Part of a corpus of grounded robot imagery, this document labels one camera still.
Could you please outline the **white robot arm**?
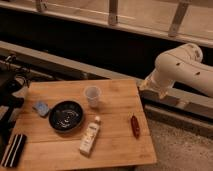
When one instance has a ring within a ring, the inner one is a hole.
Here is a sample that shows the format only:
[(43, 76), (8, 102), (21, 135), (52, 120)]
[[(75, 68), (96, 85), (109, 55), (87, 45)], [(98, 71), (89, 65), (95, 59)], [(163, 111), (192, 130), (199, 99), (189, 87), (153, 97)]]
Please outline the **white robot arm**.
[(154, 90), (164, 98), (176, 82), (192, 87), (213, 98), (213, 67), (202, 64), (203, 53), (187, 43), (160, 53), (154, 70), (141, 82), (140, 90)]

